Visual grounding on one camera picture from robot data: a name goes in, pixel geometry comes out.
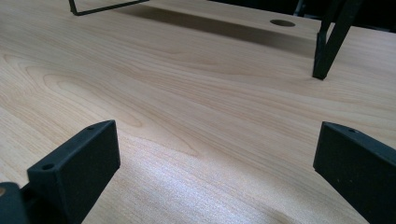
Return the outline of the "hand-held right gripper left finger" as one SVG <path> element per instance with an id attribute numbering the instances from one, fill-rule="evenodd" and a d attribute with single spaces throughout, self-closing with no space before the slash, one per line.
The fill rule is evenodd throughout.
<path id="1" fill-rule="evenodd" d="M 80 224 L 120 168 L 116 122 L 95 123 L 27 170 L 29 185 L 60 210 L 68 224 Z"/>

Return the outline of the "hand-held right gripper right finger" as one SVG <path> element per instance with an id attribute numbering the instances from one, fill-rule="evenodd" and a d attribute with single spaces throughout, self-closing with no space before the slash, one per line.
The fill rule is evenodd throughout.
<path id="1" fill-rule="evenodd" d="M 370 224 L 396 224 L 396 149 L 324 121 L 313 167 Z"/>

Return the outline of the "black metal stand leg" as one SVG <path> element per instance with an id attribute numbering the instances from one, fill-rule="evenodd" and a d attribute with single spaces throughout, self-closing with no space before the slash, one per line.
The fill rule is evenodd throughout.
<path id="1" fill-rule="evenodd" d="M 312 77 L 324 80 L 364 0 L 332 0 L 317 33 Z"/>

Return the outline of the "thin black metal frame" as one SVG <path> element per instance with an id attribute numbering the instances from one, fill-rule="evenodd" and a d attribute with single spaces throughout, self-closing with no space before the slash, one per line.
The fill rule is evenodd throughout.
<path id="1" fill-rule="evenodd" d="M 120 8 L 120 7 L 128 7 L 128 6 L 132 6 L 132 5 L 137 5 L 137 4 L 145 3 L 147 1 L 148 0 L 132 0 L 132 1 L 126 2 L 126 3 L 120 3 L 120 4 L 106 6 L 106 7 L 98 7 L 98 8 L 93 8 L 93 9 L 88 9 L 88 10 L 83 10 L 83 11 L 78 10 L 76 0 L 68 0 L 68 3 L 69 3 L 69 7 L 70 7 L 70 12 L 73 15 L 85 16 L 85 15 L 98 13 L 98 12 L 102 12 L 102 11 L 108 11 L 108 10 L 112 10 L 112 9 L 116 9 L 116 8 Z"/>

